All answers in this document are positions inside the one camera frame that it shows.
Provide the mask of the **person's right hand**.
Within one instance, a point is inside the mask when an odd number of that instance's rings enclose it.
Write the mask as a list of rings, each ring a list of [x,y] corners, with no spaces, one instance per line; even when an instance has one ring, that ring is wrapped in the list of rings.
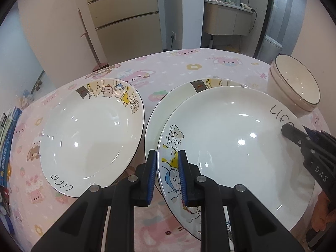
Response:
[[[311,226],[315,231],[324,231],[328,223],[335,222],[335,210],[329,210],[330,200],[326,193],[322,191],[318,195],[311,217]]]

